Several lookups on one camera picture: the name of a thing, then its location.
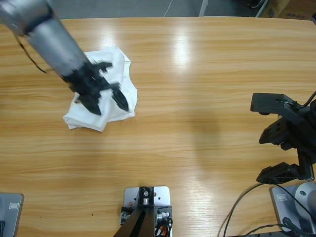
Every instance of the wire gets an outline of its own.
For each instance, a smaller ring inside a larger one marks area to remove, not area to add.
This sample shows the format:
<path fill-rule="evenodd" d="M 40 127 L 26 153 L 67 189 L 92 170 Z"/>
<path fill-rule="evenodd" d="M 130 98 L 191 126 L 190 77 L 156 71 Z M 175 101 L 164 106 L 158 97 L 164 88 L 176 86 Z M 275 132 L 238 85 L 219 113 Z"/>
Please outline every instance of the wire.
<path fill-rule="evenodd" d="M 229 212 L 229 216 L 228 216 L 228 219 L 227 219 L 227 222 L 226 222 L 226 226 L 225 226 L 225 229 L 224 229 L 224 235 L 223 237 L 226 237 L 226 231 L 227 231 L 227 228 L 228 228 L 228 225 L 229 225 L 229 221 L 231 220 L 231 217 L 233 215 L 233 211 L 235 210 L 237 204 L 240 202 L 240 200 L 246 196 L 247 193 L 249 193 L 250 191 L 254 190 L 255 188 L 261 186 L 261 185 L 264 185 L 264 184 L 257 184 L 255 186 L 253 186 L 252 188 L 248 189 L 246 192 L 244 192 L 238 199 L 237 201 L 235 202 L 235 204 L 233 205 L 231 211 Z"/>
<path fill-rule="evenodd" d="M 167 221 L 163 220 L 161 222 L 161 225 L 156 228 L 155 236 L 156 237 L 170 237 L 172 225 L 173 225 L 172 218 L 168 218 Z"/>
<path fill-rule="evenodd" d="M 39 65 L 33 60 L 33 58 L 31 58 L 31 56 L 29 55 L 29 53 L 27 52 L 27 50 L 25 49 L 24 45 L 21 43 L 20 39 L 16 36 L 16 34 L 13 34 L 16 41 L 19 43 L 19 45 L 21 46 L 21 48 L 24 50 L 26 56 L 28 56 L 28 58 L 32 61 L 32 63 L 43 73 L 47 74 L 46 71 L 44 71 L 42 68 L 39 67 Z"/>
<path fill-rule="evenodd" d="M 169 7 L 167 8 L 167 11 L 164 13 L 163 17 L 166 17 L 166 15 L 167 15 L 167 13 L 168 13 L 170 7 L 171 7 L 172 2 L 173 2 L 173 0 L 170 1 Z"/>
<path fill-rule="evenodd" d="M 242 237 L 247 237 L 247 236 L 249 236 L 250 234 L 256 232 L 256 231 L 259 230 L 259 229 L 263 229 L 263 228 L 267 228 L 267 227 L 274 227 L 274 226 L 287 227 L 286 225 L 283 225 L 283 224 L 273 224 L 273 225 L 260 226 L 260 227 L 258 227 L 258 228 L 253 229 L 252 231 L 249 231 L 247 234 L 245 234 L 245 235 L 242 236 Z"/>
<path fill-rule="evenodd" d="M 299 204 L 299 205 L 311 216 L 311 218 L 316 222 L 316 217 L 315 217 L 313 214 L 311 214 L 311 212 L 308 211 L 308 210 L 299 202 L 299 200 L 297 200 L 297 199 L 295 198 L 295 196 L 293 196 L 288 190 L 286 190 L 286 189 L 285 189 L 284 187 L 282 187 L 281 185 L 279 185 L 279 184 L 274 184 L 274 185 L 278 186 L 279 188 L 281 188 L 281 189 L 283 189 L 285 192 L 287 192 L 287 194 L 289 194 L 289 195 L 291 196 L 291 198 L 293 198 L 293 199 L 296 201 L 296 203 Z"/>
<path fill-rule="evenodd" d="M 306 103 L 303 105 L 303 107 L 308 106 L 311 101 L 314 99 L 314 97 L 316 96 L 316 91 L 310 96 L 310 98 L 308 99 L 308 101 L 306 101 Z"/>
<path fill-rule="evenodd" d="M 255 188 L 261 186 L 261 185 L 264 185 L 263 183 L 260 183 L 260 184 L 257 184 L 253 187 L 251 187 L 250 189 L 248 189 L 247 191 L 245 191 L 238 199 L 237 201 L 235 202 L 235 204 L 233 205 L 231 211 L 229 212 L 229 216 L 228 216 L 228 219 L 227 219 L 227 222 L 226 222 L 226 225 L 225 225 L 225 229 L 224 229 L 224 234 L 223 234 L 223 237 L 226 237 L 226 231 L 227 231 L 227 228 L 228 228 L 228 225 L 229 225 L 229 221 L 231 220 L 231 217 L 233 215 L 233 211 L 235 210 L 236 206 L 238 205 L 238 203 L 240 202 L 240 200 L 247 194 L 249 193 L 250 191 L 254 190 Z M 278 186 L 279 188 L 283 189 L 285 192 L 287 192 L 309 215 L 310 217 L 316 221 L 316 218 L 313 214 L 311 214 L 311 212 L 309 212 L 300 202 L 299 200 L 297 200 L 288 190 L 286 190 L 284 187 L 282 187 L 281 185 L 279 184 L 274 184 L 275 186 Z M 249 234 L 253 233 L 253 232 L 256 232 L 257 230 L 259 229 L 262 229 L 262 228 L 266 228 L 266 227 L 273 227 L 273 226 L 279 226 L 279 227 L 286 227 L 286 228 L 289 228 L 288 226 L 286 225 L 283 225 L 283 224 L 275 224 L 275 225 L 266 225 L 266 226 L 260 226 L 252 231 L 250 231 L 249 233 L 247 233 L 245 235 L 248 236 Z"/>

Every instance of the white cloth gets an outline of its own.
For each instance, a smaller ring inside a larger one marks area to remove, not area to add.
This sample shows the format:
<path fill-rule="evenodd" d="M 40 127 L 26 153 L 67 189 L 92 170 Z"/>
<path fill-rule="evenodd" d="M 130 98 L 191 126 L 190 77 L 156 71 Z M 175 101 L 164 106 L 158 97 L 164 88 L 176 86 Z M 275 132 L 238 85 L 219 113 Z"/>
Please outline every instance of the white cloth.
<path fill-rule="evenodd" d="M 102 115 L 90 113 L 81 103 L 75 103 L 79 95 L 71 102 L 69 111 L 64 115 L 64 121 L 69 129 L 76 127 L 87 127 L 102 132 L 107 122 L 123 120 L 135 116 L 137 103 L 137 89 L 129 77 L 129 58 L 118 47 L 106 47 L 102 51 L 85 53 L 92 63 L 111 62 L 112 67 L 107 68 L 107 72 L 100 71 L 100 74 L 109 83 L 119 82 L 120 89 L 125 95 L 129 111 L 120 109 L 112 99 L 111 90 L 100 92 L 99 107 Z"/>

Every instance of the wooden table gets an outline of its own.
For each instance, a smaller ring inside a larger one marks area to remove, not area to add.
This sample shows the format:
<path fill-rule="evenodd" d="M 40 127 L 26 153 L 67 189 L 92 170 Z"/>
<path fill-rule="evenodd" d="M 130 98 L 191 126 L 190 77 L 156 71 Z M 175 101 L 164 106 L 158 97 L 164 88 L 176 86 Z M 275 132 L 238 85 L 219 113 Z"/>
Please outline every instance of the wooden table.
<path fill-rule="evenodd" d="M 214 237 L 262 168 L 297 162 L 295 150 L 259 145 L 276 116 L 251 112 L 250 101 L 253 92 L 274 92 L 304 103 L 315 90 L 312 22 L 64 23 L 84 51 L 117 45 L 131 59 L 136 116 L 109 123 L 103 133 L 69 130 L 62 118 L 71 98 L 67 85 L 37 70 L 0 26 L 0 190 L 25 195 L 18 236 L 110 237 L 126 187 L 167 185 L 174 236 Z M 261 186 L 238 205 L 228 235 L 276 222 L 269 186 Z"/>

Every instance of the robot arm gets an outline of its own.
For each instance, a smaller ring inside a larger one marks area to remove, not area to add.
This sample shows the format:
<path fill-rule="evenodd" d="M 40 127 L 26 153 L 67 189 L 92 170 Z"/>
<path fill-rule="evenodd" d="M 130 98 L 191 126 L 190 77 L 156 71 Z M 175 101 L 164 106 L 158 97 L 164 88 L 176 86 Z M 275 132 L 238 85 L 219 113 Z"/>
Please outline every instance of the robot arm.
<path fill-rule="evenodd" d="M 106 89 L 111 89 L 117 105 L 128 111 L 119 84 L 109 84 L 100 76 L 99 70 L 105 71 L 111 64 L 92 64 L 46 0 L 0 0 L 0 16 L 16 35 L 26 36 L 46 63 L 80 95 L 80 102 L 91 113 L 101 115 L 100 91 Z"/>

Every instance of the black cable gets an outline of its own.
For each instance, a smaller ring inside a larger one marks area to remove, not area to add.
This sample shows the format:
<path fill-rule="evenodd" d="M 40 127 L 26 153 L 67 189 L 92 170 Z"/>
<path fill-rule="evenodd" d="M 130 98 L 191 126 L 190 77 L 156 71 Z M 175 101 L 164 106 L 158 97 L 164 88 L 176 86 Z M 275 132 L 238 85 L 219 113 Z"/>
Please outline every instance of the black cable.
<path fill-rule="evenodd" d="M 283 224 L 273 224 L 273 225 L 260 226 L 260 227 L 258 227 L 258 228 L 253 229 L 252 231 L 249 231 L 247 234 L 245 234 L 245 235 L 242 236 L 242 237 L 247 237 L 247 236 L 249 236 L 250 234 L 256 232 L 256 231 L 259 230 L 259 229 L 263 229 L 263 228 L 267 228 L 267 227 L 274 227 L 274 226 L 287 227 L 286 225 L 283 225 Z"/>
<path fill-rule="evenodd" d="M 172 218 L 168 218 L 167 221 L 163 220 L 163 221 L 161 222 L 161 225 L 156 228 L 155 236 L 156 236 L 156 237 L 170 237 L 172 225 L 173 225 L 173 220 L 172 220 Z"/>
<path fill-rule="evenodd" d="M 311 101 L 314 99 L 314 97 L 316 96 L 316 91 L 311 95 L 311 97 L 308 99 L 308 101 L 303 105 L 303 107 L 308 106 Z"/>
<path fill-rule="evenodd" d="M 27 52 L 27 50 L 25 49 L 24 45 L 21 43 L 20 39 L 16 36 L 16 34 L 14 34 L 14 37 L 16 39 L 16 41 L 19 43 L 19 45 L 21 46 L 21 48 L 24 50 L 26 56 L 28 56 L 28 58 L 32 61 L 32 63 L 43 73 L 47 74 L 46 71 L 44 71 L 42 68 L 40 68 L 38 66 L 38 64 L 33 60 L 33 58 L 30 57 L 29 53 Z"/>
<path fill-rule="evenodd" d="M 233 215 L 233 211 L 234 209 L 236 208 L 237 204 L 240 202 L 240 200 L 247 194 L 249 193 L 250 191 L 254 190 L 255 188 L 261 186 L 261 185 L 264 185 L 264 184 L 257 184 L 255 186 L 253 186 L 252 188 L 248 189 L 246 192 L 244 192 L 238 199 L 237 201 L 235 202 L 235 204 L 233 205 L 231 211 L 229 212 L 229 217 L 227 219 L 227 222 L 226 222 L 226 226 L 225 226 L 225 229 L 224 229 L 224 235 L 223 237 L 226 237 L 226 231 L 227 231 L 227 228 L 228 228 L 228 225 L 229 225 L 229 221 L 231 220 L 231 217 Z"/>
<path fill-rule="evenodd" d="M 240 202 L 240 200 L 241 200 L 247 193 L 249 193 L 250 191 L 254 190 L 255 188 L 257 188 L 257 187 L 259 187 L 259 186 L 261 186 L 261 185 L 264 185 L 264 184 L 263 184 L 263 183 L 260 183 L 260 184 L 257 184 L 257 185 L 255 185 L 255 186 L 251 187 L 250 189 L 248 189 L 246 192 L 244 192 L 244 193 L 237 199 L 237 201 L 236 201 L 235 204 L 233 205 L 231 211 L 229 212 L 229 216 L 228 216 L 228 219 L 227 219 L 227 222 L 226 222 L 226 225 L 225 225 L 223 237 L 226 237 L 226 231 L 227 231 L 227 228 L 228 228 L 229 221 L 230 221 L 230 219 L 231 219 L 231 217 L 232 217 L 232 215 L 233 215 L 234 209 L 236 208 L 236 206 L 238 205 L 238 203 Z M 274 185 L 278 186 L 279 188 L 281 188 L 281 189 L 283 189 L 285 192 L 287 192 L 287 193 L 310 215 L 310 217 L 311 217 L 314 221 L 316 221 L 315 216 L 314 216 L 313 214 L 311 214 L 311 212 L 309 212 L 309 211 L 299 202 L 299 200 L 297 200 L 288 190 L 286 190 L 284 187 L 282 187 L 282 186 L 279 185 L 279 184 L 274 184 Z M 288 226 L 283 225 L 283 224 L 266 225 L 266 226 L 263 226 L 263 227 L 261 226 L 261 227 L 259 227 L 259 228 L 256 228 L 255 230 L 249 232 L 249 233 L 246 234 L 245 236 L 247 236 L 247 235 L 249 235 L 250 233 L 253 233 L 253 232 L 255 232 L 255 231 L 259 230 L 259 229 L 262 229 L 262 228 L 265 228 L 265 227 L 270 227 L 270 226 L 276 226 L 276 225 L 278 225 L 278 226 L 280 226 L 280 227 L 283 226 L 283 227 L 289 228 Z"/>
<path fill-rule="evenodd" d="M 311 212 L 308 211 L 308 210 L 299 202 L 299 200 L 297 200 L 297 199 L 295 198 L 295 196 L 293 196 L 288 190 L 286 190 L 286 189 L 285 189 L 284 187 L 282 187 L 281 185 L 279 185 L 279 184 L 274 184 L 274 185 L 278 186 L 279 188 L 281 188 L 281 189 L 283 189 L 285 192 L 287 192 L 287 194 L 289 194 L 289 195 L 291 196 L 291 198 L 293 198 L 293 199 L 296 201 L 296 203 L 299 204 L 299 205 L 310 215 L 310 217 L 316 222 L 316 217 L 315 217 L 313 214 L 311 214 Z"/>
<path fill-rule="evenodd" d="M 314 99 L 315 96 L 316 96 L 316 91 L 310 96 L 310 98 L 306 101 L 304 105 L 300 105 L 297 101 L 293 101 L 292 104 L 298 110 L 305 108 L 311 103 L 311 101 Z"/>

